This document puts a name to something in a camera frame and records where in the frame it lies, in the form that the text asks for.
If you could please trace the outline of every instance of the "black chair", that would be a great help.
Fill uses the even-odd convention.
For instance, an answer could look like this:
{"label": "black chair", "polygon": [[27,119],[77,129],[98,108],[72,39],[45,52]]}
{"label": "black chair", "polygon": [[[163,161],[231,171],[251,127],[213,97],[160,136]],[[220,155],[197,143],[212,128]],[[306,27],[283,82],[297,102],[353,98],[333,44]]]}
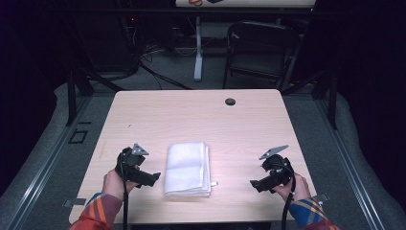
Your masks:
{"label": "black chair", "polygon": [[223,89],[228,72],[240,73],[279,82],[285,76],[299,46],[297,32],[281,25],[253,21],[237,22],[228,30],[228,48]]}

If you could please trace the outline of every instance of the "sleeve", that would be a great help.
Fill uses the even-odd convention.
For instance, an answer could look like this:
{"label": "sleeve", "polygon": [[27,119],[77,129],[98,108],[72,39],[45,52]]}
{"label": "sleeve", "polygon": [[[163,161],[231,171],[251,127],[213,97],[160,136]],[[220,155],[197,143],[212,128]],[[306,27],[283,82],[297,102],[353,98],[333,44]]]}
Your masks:
{"label": "sleeve", "polygon": [[123,203],[112,195],[95,194],[87,202],[79,220],[69,230],[111,229],[122,205]]}
{"label": "sleeve", "polygon": [[322,206],[320,206],[313,197],[292,202],[289,207],[289,212],[296,220],[300,229],[340,229],[327,219]]}

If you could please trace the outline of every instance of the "desk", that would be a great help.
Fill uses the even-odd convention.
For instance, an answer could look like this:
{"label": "desk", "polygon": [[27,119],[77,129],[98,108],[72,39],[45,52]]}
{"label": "desk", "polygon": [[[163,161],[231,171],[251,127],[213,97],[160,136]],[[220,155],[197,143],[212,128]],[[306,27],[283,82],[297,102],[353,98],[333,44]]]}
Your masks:
{"label": "desk", "polygon": [[[236,104],[229,106],[225,100]],[[210,148],[211,178],[218,185],[210,197],[164,195],[168,147],[204,141]],[[315,195],[301,148],[277,90],[174,90],[117,93],[79,190],[89,199],[102,189],[103,176],[117,156],[137,142],[149,152],[141,170],[162,173],[154,187],[143,186],[129,195],[128,223],[193,223],[280,220],[283,201],[269,192],[258,193],[250,180],[267,172],[259,157],[268,149],[280,152],[293,169],[305,176]],[[77,220],[83,206],[74,206]],[[123,210],[116,222],[123,221]]]}
{"label": "desk", "polygon": [[[189,0],[176,0],[176,7],[195,7],[195,8],[313,8],[315,0],[223,0],[217,3],[211,3],[207,0],[202,1],[201,6],[195,6],[189,3]],[[201,46],[201,23],[200,17],[196,17],[196,63],[194,65],[194,80],[202,80],[203,56]]]}

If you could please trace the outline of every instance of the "white towel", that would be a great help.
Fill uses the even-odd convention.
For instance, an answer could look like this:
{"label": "white towel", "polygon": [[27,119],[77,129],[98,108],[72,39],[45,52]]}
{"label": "white towel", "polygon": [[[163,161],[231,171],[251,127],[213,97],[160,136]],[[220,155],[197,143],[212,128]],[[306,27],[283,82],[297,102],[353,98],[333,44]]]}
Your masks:
{"label": "white towel", "polygon": [[209,196],[209,147],[204,142],[173,144],[168,149],[165,195]]}

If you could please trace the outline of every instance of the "cable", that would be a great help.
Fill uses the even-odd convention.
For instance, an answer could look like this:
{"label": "cable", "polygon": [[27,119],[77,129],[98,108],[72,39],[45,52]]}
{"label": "cable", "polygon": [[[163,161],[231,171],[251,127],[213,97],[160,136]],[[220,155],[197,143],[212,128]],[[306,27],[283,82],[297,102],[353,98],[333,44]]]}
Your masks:
{"label": "cable", "polygon": [[126,178],[123,169],[123,153],[120,153],[120,170],[122,172],[123,187],[124,187],[124,214],[123,214],[123,230],[127,229],[128,217],[128,190],[126,188]]}
{"label": "cable", "polygon": [[284,169],[288,170],[290,172],[291,176],[292,176],[292,187],[290,188],[290,193],[287,196],[286,202],[284,203],[283,212],[282,212],[282,227],[281,227],[281,230],[285,230],[286,229],[287,211],[289,210],[290,203],[293,200],[293,195],[295,195],[296,177],[295,177],[295,173],[294,173],[293,169],[290,170],[285,165],[272,164],[272,166],[277,166],[277,167],[284,168]]}
{"label": "cable", "polygon": [[183,88],[183,89],[191,90],[191,88],[189,88],[188,86],[185,86],[185,85],[182,84],[182,83],[179,83],[179,82],[177,82],[177,81],[175,81],[175,80],[172,80],[172,79],[170,79],[170,78],[167,78],[167,77],[165,77],[165,76],[162,76],[162,75],[159,75],[159,74],[153,72],[151,69],[149,69],[148,67],[146,67],[141,61],[140,61],[139,65],[140,65],[141,68],[143,68],[143,69],[145,69],[147,72],[149,72],[152,76],[154,76],[154,77],[156,77],[156,78],[158,78],[158,79],[160,79],[160,80],[162,80],[162,81],[166,81],[166,82],[168,82],[168,83],[171,83],[171,84],[173,84],[173,85],[175,85],[175,86],[178,86],[178,87],[180,87],[180,88]]}

